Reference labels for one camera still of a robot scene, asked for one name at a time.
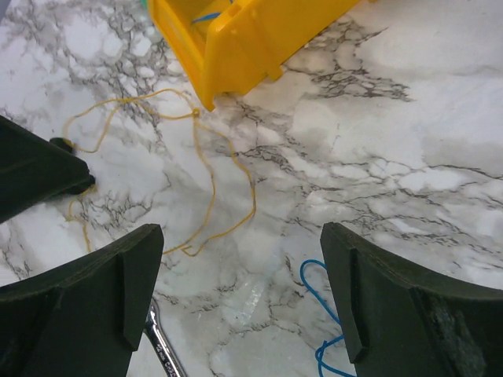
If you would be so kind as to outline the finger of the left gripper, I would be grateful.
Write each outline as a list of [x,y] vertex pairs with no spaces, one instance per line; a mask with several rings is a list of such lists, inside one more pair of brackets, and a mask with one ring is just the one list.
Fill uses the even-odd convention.
[[67,139],[47,141],[1,117],[1,222],[53,197],[82,194],[94,184]]

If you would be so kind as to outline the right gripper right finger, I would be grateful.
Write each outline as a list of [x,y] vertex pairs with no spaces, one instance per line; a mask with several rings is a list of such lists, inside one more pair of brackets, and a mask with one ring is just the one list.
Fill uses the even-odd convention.
[[499,376],[502,293],[442,275],[330,222],[325,260],[360,376]]

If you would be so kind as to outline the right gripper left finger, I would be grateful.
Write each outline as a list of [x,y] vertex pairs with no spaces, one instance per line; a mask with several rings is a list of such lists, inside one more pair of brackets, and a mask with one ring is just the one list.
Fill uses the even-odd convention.
[[125,376],[164,244],[142,225],[108,246],[1,288],[3,376]]

